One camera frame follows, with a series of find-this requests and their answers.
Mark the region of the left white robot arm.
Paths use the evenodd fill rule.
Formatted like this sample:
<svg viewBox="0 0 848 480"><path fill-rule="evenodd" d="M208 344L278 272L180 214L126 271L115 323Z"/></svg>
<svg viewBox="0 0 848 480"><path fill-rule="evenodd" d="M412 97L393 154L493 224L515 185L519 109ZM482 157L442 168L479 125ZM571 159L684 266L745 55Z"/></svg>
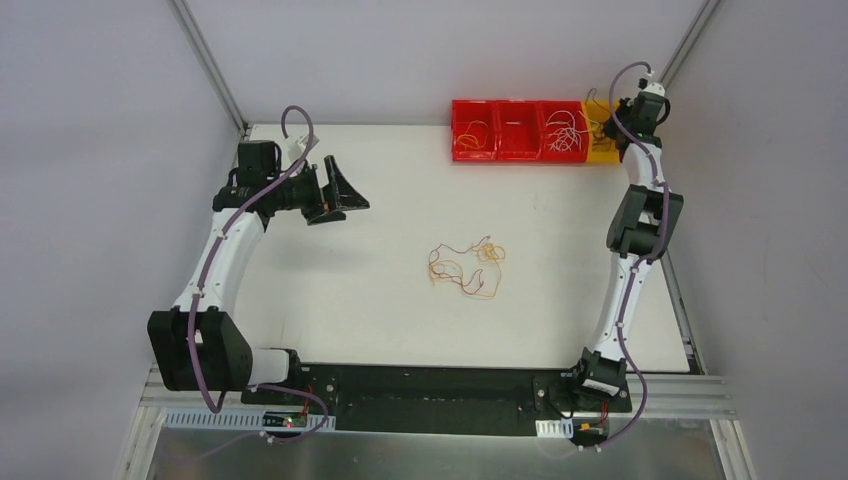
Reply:
<svg viewBox="0 0 848 480"><path fill-rule="evenodd" d="M147 332L165 387L170 391L237 392L266 383L281 404L297 402L305 378L291 368L291 351L251 345L234 319L236 297L249 260L280 211L299 211L308 225L343 221L369 201L343 176L336 160L324 159L328 182L317 167L282 165L271 140L245 141L238 163L213 199L212 228L202 259L168 310L151 314Z"/></svg>

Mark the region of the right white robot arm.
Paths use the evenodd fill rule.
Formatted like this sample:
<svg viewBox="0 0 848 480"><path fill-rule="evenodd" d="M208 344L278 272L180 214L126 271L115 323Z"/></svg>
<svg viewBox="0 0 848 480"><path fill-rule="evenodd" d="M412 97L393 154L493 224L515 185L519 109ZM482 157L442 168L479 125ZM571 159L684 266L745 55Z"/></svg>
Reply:
<svg viewBox="0 0 848 480"><path fill-rule="evenodd" d="M576 376L567 384L569 400L583 410L624 395L625 350L639 296L653 265L667 251L684 205L665 180L662 142L655 135L669 107L663 94L640 92L621 100L604 126L605 135L615 140L629 185L606 237L611 270L595 340L583 350Z"/></svg>

